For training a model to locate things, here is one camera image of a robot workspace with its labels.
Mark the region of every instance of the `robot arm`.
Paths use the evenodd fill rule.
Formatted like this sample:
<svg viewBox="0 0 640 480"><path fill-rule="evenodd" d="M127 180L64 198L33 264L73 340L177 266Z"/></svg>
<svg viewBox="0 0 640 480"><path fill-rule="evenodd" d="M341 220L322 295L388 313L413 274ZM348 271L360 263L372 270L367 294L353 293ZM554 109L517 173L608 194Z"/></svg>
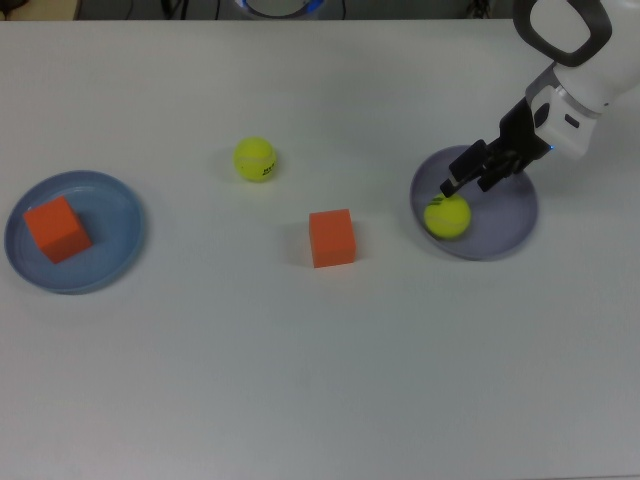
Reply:
<svg viewBox="0 0 640 480"><path fill-rule="evenodd" d="M561 27L556 44L539 33L554 22ZM514 24L554 63L500 121L497 140L479 140L450 165L440 187L447 197L476 178L486 192L554 148L583 156L606 107L640 83L640 0L515 0ZM582 30L588 40L567 53L562 47L570 42L563 40Z"/></svg>

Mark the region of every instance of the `orange cube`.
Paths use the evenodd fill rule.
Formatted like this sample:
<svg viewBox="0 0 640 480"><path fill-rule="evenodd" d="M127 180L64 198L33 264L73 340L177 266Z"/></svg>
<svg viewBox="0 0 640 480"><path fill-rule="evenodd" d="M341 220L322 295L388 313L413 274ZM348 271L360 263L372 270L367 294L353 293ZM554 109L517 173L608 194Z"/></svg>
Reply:
<svg viewBox="0 0 640 480"><path fill-rule="evenodd" d="M27 210L22 218L38 248L53 263L89 248L92 243L64 197Z"/></svg>
<svg viewBox="0 0 640 480"><path fill-rule="evenodd" d="M353 263L356 259L356 238L349 210L310 214L309 237L315 268Z"/></svg>

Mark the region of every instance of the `tennis ball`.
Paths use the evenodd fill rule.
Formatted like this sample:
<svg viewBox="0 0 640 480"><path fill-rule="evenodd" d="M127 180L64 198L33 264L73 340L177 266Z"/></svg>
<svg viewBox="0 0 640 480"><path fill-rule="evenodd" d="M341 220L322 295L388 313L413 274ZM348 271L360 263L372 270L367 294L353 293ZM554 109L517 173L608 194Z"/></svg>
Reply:
<svg viewBox="0 0 640 480"><path fill-rule="evenodd" d="M453 239L462 235L471 223L471 209L458 194L449 198L440 194L424 209L424 223L434 236Z"/></svg>
<svg viewBox="0 0 640 480"><path fill-rule="evenodd" d="M233 165L243 178L264 182L276 166L276 152L264 138L248 137L236 146Z"/></svg>

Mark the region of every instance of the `blue light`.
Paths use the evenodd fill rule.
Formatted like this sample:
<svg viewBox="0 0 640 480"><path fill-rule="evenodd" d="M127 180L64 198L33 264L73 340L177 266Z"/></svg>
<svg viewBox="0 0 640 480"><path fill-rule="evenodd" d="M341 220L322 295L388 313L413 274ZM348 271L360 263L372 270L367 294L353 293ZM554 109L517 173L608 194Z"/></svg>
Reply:
<svg viewBox="0 0 640 480"><path fill-rule="evenodd" d="M323 2L324 0L312 0L311 3L307 5L307 13L311 13L316 10Z"/></svg>

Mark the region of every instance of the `plate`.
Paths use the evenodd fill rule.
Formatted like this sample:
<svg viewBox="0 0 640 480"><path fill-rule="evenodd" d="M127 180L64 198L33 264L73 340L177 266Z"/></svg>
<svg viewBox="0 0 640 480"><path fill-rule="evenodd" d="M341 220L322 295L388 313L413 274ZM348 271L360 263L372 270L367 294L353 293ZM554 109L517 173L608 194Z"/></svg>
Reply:
<svg viewBox="0 0 640 480"><path fill-rule="evenodd" d="M440 194L440 184L451 175L449 165L468 146L436 152L418 168L411 183L410 201L416 221L425 236L442 250L467 260L491 260L515 252L529 238L538 219L538 198L529 177L523 172L500 181L488 192L476 182L458 193L471 207L471 224L453 240L433 236L424 223L424 209Z"/></svg>
<svg viewBox="0 0 640 480"><path fill-rule="evenodd" d="M24 212L64 195L93 245L58 264L36 246ZM72 171L50 177L29 190L9 216L4 247L9 263L28 282L56 293L102 288L135 260L143 243L144 214L134 193L104 173Z"/></svg>

